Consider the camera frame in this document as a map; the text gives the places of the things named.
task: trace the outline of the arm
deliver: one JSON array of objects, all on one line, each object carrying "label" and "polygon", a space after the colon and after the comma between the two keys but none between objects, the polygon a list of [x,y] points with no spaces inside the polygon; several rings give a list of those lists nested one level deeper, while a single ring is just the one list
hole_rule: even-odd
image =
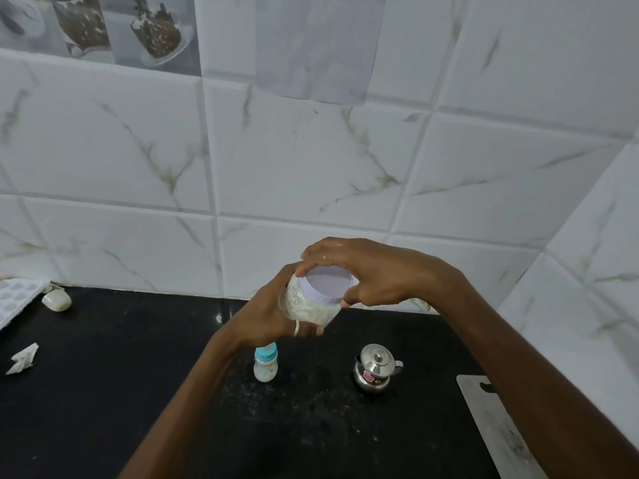
[{"label": "arm", "polygon": [[316,265],[339,265],[357,277],[344,306],[411,297],[430,303],[482,366],[549,478],[639,477],[632,444],[451,265],[365,239],[324,239],[302,257],[298,276]]},{"label": "arm", "polygon": [[[279,307],[279,297],[295,272],[290,264],[216,332],[188,376],[142,440],[119,479],[182,477],[189,443],[233,356],[244,346],[266,346],[295,332],[295,321]],[[298,336],[321,335],[323,328],[300,322]]]}]

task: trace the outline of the teapot lid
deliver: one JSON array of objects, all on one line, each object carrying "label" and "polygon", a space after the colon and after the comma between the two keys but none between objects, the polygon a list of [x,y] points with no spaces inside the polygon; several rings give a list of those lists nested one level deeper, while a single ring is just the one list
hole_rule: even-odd
[{"label": "teapot lid", "polygon": [[378,378],[386,378],[395,370],[395,359],[384,346],[380,344],[368,344],[363,347],[360,354],[363,367]]}]

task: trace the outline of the stainless steel teapot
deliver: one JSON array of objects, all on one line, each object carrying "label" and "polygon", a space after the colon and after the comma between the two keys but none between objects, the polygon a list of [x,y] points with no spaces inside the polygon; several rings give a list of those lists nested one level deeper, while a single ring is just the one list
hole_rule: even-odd
[{"label": "stainless steel teapot", "polygon": [[392,375],[398,374],[404,363],[395,361],[384,346],[369,344],[355,357],[353,377],[364,391],[379,394],[386,389]]}]

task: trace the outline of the wall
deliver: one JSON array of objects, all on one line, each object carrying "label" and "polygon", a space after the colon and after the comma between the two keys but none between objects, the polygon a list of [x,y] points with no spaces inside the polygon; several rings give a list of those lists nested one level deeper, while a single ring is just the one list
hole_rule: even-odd
[{"label": "wall", "polygon": [[639,124],[637,8],[387,0],[355,108],[252,85],[254,0],[195,0],[203,77],[0,50],[0,272],[249,297],[365,236],[497,306]]},{"label": "wall", "polygon": [[628,144],[500,306],[639,447],[639,144]]}]

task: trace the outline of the jar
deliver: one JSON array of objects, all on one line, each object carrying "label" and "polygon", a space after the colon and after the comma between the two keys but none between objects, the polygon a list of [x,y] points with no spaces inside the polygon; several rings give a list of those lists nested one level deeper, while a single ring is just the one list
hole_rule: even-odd
[{"label": "jar", "polygon": [[352,285],[347,270],[336,265],[316,267],[304,277],[291,277],[282,307],[291,319],[327,326],[342,309],[342,297]]},{"label": "jar", "polygon": [[271,343],[255,348],[255,364],[253,374],[262,383],[271,381],[277,374],[277,345]]}]

